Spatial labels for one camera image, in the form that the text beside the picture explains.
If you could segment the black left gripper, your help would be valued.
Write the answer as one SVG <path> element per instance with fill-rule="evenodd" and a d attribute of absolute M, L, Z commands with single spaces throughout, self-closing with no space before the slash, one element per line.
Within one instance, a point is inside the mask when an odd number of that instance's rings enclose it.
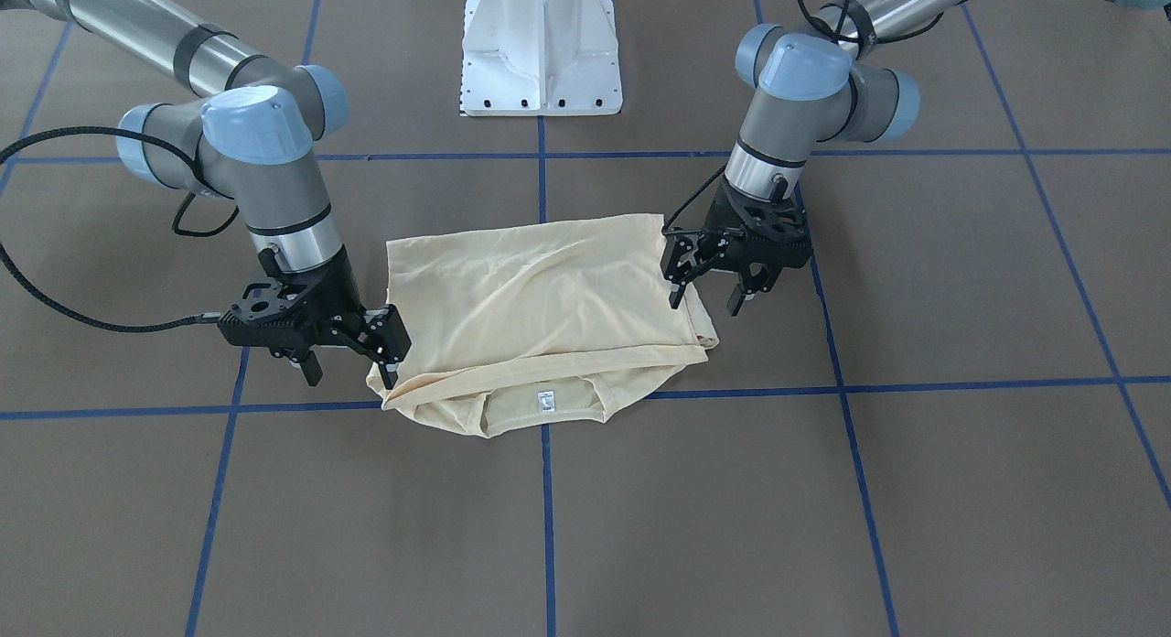
<path fill-rule="evenodd" d="M 711 184 L 714 203 L 699 230 L 682 230 L 673 222 Z M 787 183 L 772 190 L 765 200 L 749 198 L 728 179 L 708 179 L 662 225 L 662 235 L 671 242 L 662 278 L 670 285 L 669 304 L 678 310 L 686 287 L 708 270 L 737 274 L 726 303 L 728 316 L 739 316 L 756 294 L 767 294 L 786 267 L 803 267 L 814 248 L 807 230 L 806 212 L 785 198 Z"/>

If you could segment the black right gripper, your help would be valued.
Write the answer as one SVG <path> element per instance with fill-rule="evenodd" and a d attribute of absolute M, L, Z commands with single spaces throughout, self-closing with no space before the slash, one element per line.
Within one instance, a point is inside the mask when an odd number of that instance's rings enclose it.
<path fill-rule="evenodd" d="M 376 362 L 383 386 L 393 390 L 411 340 L 397 307 L 362 304 L 345 249 L 300 273 L 281 270 L 272 248 L 258 258 L 260 273 L 218 321 L 230 344 L 293 356 L 308 386 L 319 386 L 323 378 L 314 345 L 348 348 Z"/>

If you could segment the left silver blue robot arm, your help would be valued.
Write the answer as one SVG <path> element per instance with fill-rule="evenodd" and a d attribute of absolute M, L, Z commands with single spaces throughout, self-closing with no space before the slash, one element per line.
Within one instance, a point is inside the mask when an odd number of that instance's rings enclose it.
<path fill-rule="evenodd" d="M 727 310 L 737 315 L 772 292 L 787 267 L 803 267 L 814 246 L 795 191 L 812 150 L 829 142 L 898 139 L 915 124 L 922 94 L 903 71 L 865 66 L 884 44 L 932 29 L 970 0 L 835 0 L 803 8 L 803 27 L 762 23 L 737 46 L 737 75 L 754 95 L 737 144 L 705 186 L 714 191 L 705 222 L 666 221 L 662 274 L 671 308 L 700 275 L 737 275 Z"/>

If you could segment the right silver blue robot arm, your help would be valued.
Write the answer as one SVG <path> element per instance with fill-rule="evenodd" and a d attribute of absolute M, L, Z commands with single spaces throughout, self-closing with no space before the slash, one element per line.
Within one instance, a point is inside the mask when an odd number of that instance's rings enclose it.
<path fill-rule="evenodd" d="M 193 102 L 135 107 L 117 126 L 77 125 L 32 133 L 4 148 L 100 133 L 117 141 L 133 177 L 234 204 L 255 246 L 259 274 L 221 313 L 143 326 L 142 333 L 214 324 L 238 348 L 288 359 L 308 385 L 322 378 L 317 345 L 374 363 L 386 388 L 411 341 L 393 304 L 367 308 L 314 144 L 349 119 L 338 78 L 321 66 L 282 66 L 230 29 L 171 0 L 4 0 L 89 30 L 171 75 Z"/>

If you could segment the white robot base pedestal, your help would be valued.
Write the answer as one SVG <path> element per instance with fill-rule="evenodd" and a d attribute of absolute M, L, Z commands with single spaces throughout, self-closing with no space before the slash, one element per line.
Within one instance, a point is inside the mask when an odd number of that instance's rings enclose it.
<path fill-rule="evenodd" d="M 459 111 L 608 116 L 623 107 L 612 0 L 466 0 Z"/>

